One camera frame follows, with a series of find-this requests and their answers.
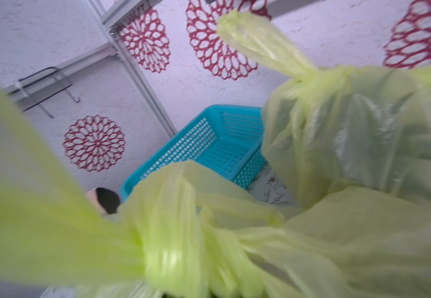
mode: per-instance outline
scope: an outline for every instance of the white textured wall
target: white textured wall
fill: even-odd
[[[78,0],[0,0],[0,86],[106,41]]]

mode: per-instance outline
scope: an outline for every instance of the yellow-green plastic bag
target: yellow-green plastic bag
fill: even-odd
[[[431,208],[349,187],[300,212],[188,161],[106,220],[0,92],[0,279],[81,298],[431,297]]]
[[[262,154],[301,207],[352,185],[431,204],[431,64],[322,70],[269,20],[238,11],[217,32],[291,77],[262,110]]]

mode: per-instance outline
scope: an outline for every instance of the metal bar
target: metal bar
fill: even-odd
[[[61,91],[70,90],[70,85],[68,85],[67,82],[61,81],[61,83],[64,84],[63,87],[60,85],[60,83],[55,81],[53,84],[45,87],[44,89],[40,89],[37,92],[30,94],[32,100],[30,100],[28,97],[26,97],[26,98],[22,98],[21,100],[15,102],[15,104],[17,107],[19,107],[19,109],[21,111],[28,110],[30,107],[35,105],[35,100],[37,101],[37,103],[42,102],[42,101],[46,101],[48,98],[58,94]]]
[[[92,4],[94,6],[94,9],[98,12],[98,15],[100,15],[100,16],[104,15],[106,10],[104,9],[103,4],[101,3],[100,0],[95,1]]]
[[[25,111],[27,111],[27,110],[29,110],[29,109],[31,109],[31,108],[33,108],[33,107],[37,106],[37,105],[40,105],[42,102],[44,102],[44,101],[45,101],[45,100],[47,100],[48,98],[51,98],[51,97],[53,97],[53,96],[57,95],[58,93],[62,92],[63,90],[68,89],[69,87],[70,87],[70,86],[66,86],[66,87],[64,87],[63,89],[58,90],[57,92],[54,92],[54,93],[52,93],[50,96],[47,96],[47,97],[45,97],[44,99],[41,99],[41,100],[39,100],[39,101],[35,100],[35,99],[33,98],[33,96],[31,96],[31,95],[29,94],[29,95],[28,95],[28,97],[29,97],[29,98],[32,98],[32,100],[33,100],[34,104],[33,104],[33,105],[30,105],[29,107],[24,108],[24,109],[22,110],[22,112],[25,112]]]
[[[277,18],[318,1],[323,0],[268,0],[267,9],[272,18]]]
[[[50,112],[48,112],[43,105],[41,105],[30,94],[27,93],[27,91],[25,90],[25,87],[22,86],[20,81],[16,82],[16,87],[22,92],[22,94],[25,96],[25,98],[31,100],[34,103],[33,106],[37,105],[47,116],[49,116],[52,119],[54,118],[53,115],[50,114]]]
[[[141,92],[143,99],[149,105],[150,110],[153,112],[153,115],[156,117],[161,127],[165,130],[165,132],[168,134],[169,137],[173,137],[176,134],[177,130],[172,124],[163,106],[161,105],[161,103],[159,103],[159,100],[157,99],[157,96],[154,93],[153,89],[151,88],[151,86],[149,85],[146,78],[139,70],[139,68],[131,63],[132,57],[129,56],[129,52],[126,49],[126,47],[122,45],[122,43],[119,43],[114,40],[114,39],[117,39],[116,33],[114,32],[109,33],[105,29],[105,26],[100,22],[101,15],[98,14],[97,9],[94,8],[94,4],[92,3],[93,1],[96,1],[96,0],[82,0],[82,1],[85,2],[86,5],[89,7],[89,9],[92,11],[92,14],[99,28],[101,29],[101,31],[105,33],[108,41],[110,41],[111,44],[114,46],[114,48],[118,51],[120,58],[123,62],[124,68],[128,71],[129,76],[131,77],[132,81],[135,83],[138,90]]]
[[[73,85],[73,83],[69,80],[69,77],[67,77],[62,70],[59,70],[59,72],[53,77],[55,79],[55,81],[63,88],[63,90],[65,91],[65,93],[69,96],[69,98],[71,98],[71,100],[73,100],[74,103],[79,103],[81,101],[81,99],[78,97],[78,99],[76,99],[73,94],[71,94],[71,92],[68,91],[68,88],[65,88],[63,83],[61,82],[62,80],[67,80],[68,84],[70,86]]]
[[[108,11],[100,16],[99,21],[103,24],[104,30],[107,31],[122,21],[133,9],[146,0],[119,0],[114,3]],[[150,0],[151,6],[154,7],[162,0]]]
[[[39,73],[42,73],[42,72],[44,72],[44,71],[48,71],[48,70],[50,70],[50,69],[53,69],[53,71],[52,71],[52,72],[50,72],[49,74],[46,74],[46,75],[42,76],[42,77],[41,77],[41,76],[39,76],[37,79],[33,79],[33,80],[31,80],[31,82],[30,82],[30,83],[28,83],[28,84],[24,84],[24,85],[23,85],[23,87],[24,87],[24,88],[26,88],[26,87],[28,87],[28,86],[30,86],[30,85],[32,85],[32,84],[34,84],[34,83],[36,83],[36,82],[37,82],[37,81],[39,81],[39,80],[43,80],[43,79],[45,79],[45,78],[49,77],[50,75],[52,75],[52,74],[56,73],[56,72],[59,70],[59,68],[57,68],[57,67],[55,67],[55,66],[47,67],[47,68],[44,68],[44,69],[42,69],[42,70],[37,71],[36,73],[33,73],[33,74],[29,75],[29,76],[26,76],[25,78],[21,78],[21,79],[19,79],[19,81],[20,81],[20,82],[23,82],[24,80],[27,80],[27,79],[29,79],[29,78],[31,78],[31,77],[33,77],[33,76],[35,76],[35,75],[38,75]]]
[[[93,63],[100,61],[101,59],[104,59],[105,57],[115,55],[116,53],[116,49],[110,42],[108,42],[78,57],[60,63],[56,67],[59,68],[61,71],[64,71],[64,74],[68,77],[69,75],[72,75],[77,71],[88,67]],[[32,82],[25,83],[25,86],[28,86],[28,88],[26,88],[26,91],[28,93],[38,92],[39,90],[44,89],[55,83],[52,78],[50,78],[51,74],[50,76],[45,73],[40,74],[41,75],[36,74],[35,79]],[[22,92],[19,92],[19,88],[17,88],[15,85],[6,87],[4,89],[4,92],[12,95],[12,99],[15,102],[25,98],[25,95],[22,94]]]

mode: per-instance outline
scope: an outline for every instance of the metal rail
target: metal rail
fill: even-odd
[[[55,68],[59,69],[68,77],[77,71],[86,68],[105,57],[115,55],[116,53],[117,50],[110,42],[108,42],[96,49],[60,63],[56,65]],[[40,92],[43,89],[51,89],[53,86],[58,85],[58,82],[53,79],[52,75],[45,71],[40,71],[38,74],[33,74],[27,78],[21,79],[20,82],[25,88],[25,91],[29,94]],[[15,84],[6,87],[4,92],[7,93],[17,104],[19,101],[28,98],[23,94],[23,92],[20,92],[20,89]]]
[[[118,40],[119,39],[118,35],[115,32],[109,32],[106,26],[100,21],[102,15],[98,11],[98,8],[97,8],[98,4],[95,3],[97,2],[97,0],[82,0],[82,1],[88,6],[90,11],[92,12],[96,23],[98,24],[101,31],[105,33],[105,36],[108,39],[108,41],[110,41],[111,44],[114,46],[114,48],[117,50],[125,69],[128,71],[129,76],[131,77],[132,81],[135,83],[138,90],[141,92],[141,95],[143,96],[146,103],[149,105],[150,110],[153,112],[153,115],[156,117],[161,127],[165,130],[165,132],[170,137],[173,137],[176,134],[177,130],[172,124],[163,106],[157,99],[157,96],[154,93],[153,88],[151,88],[148,81],[141,73],[141,70],[137,66],[131,63],[132,57],[129,55],[128,50],[122,44],[122,42]],[[120,0],[119,3],[116,3],[115,5],[123,5],[124,3],[129,1],[132,1],[132,0]],[[114,23],[114,25],[110,26],[110,28],[115,27],[116,25],[117,23]]]
[[[105,31],[110,30],[113,27],[116,27],[119,22],[121,22],[133,9],[135,9],[141,2],[146,0],[119,0],[117,3],[114,3],[111,8],[104,12],[100,13],[100,9],[96,3],[92,3],[92,6],[95,7],[98,14],[101,15],[99,17],[99,21],[103,25]],[[150,0],[151,6],[155,7],[157,3],[162,0]],[[240,3],[242,0],[236,0],[236,4]],[[320,0],[268,0],[267,8],[270,11],[270,14],[273,18],[279,17],[296,9],[302,8],[308,4],[314,3]],[[206,0],[207,3],[215,2],[215,0]]]

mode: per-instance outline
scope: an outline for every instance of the white metal frame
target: white metal frame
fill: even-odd
[[[145,0],[119,0],[114,3],[108,11],[104,11],[98,0],[90,0],[92,5],[97,8],[99,13],[99,21],[106,31],[117,26],[129,13]],[[151,0],[154,6],[162,0]],[[268,0],[268,10],[273,18],[279,17],[293,10],[311,4],[319,0]]]
[[[107,40],[117,50],[117,52],[121,58],[121,61],[123,62],[125,69],[128,71],[129,76],[131,77],[131,79],[135,83],[136,87],[141,92],[143,98],[147,102],[149,108],[152,110],[156,119],[159,121],[161,126],[164,128],[165,132],[170,137],[173,137],[177,133],[177,130],[174,127],[173,123],[171,122],[171,120],[170,120],[168,114],[166,113],[166,111],[164,110],[163,106],[161,105],[161,103],[157,99],[157,96],[154,93],[153,89],[151,88],[151,86],[147,82],[144,75],[141,73],[141,70],[131,62],[132,57],[129,55],[129,52],[127,51],[127,49],[123,45],[123,43],[119,40],[118,34],[116,32],[109,32],[106,29],[106,27],[103,25],[103,23],[101,23],[100,19],[101,19],[102,15],[99,11],[100,3],[98,2],[98,0],[82,0],[82,1],[87,5],[87,7],[92,12],[92,15],[93,15],[95,21],[97,22],[100,30],[105,34]],[[129,1],[131,1],[131,0],[120,0],[121,3],[119,3],[119,5],[122,5],[122,4],[124,4],[124,2],[129,2]]]

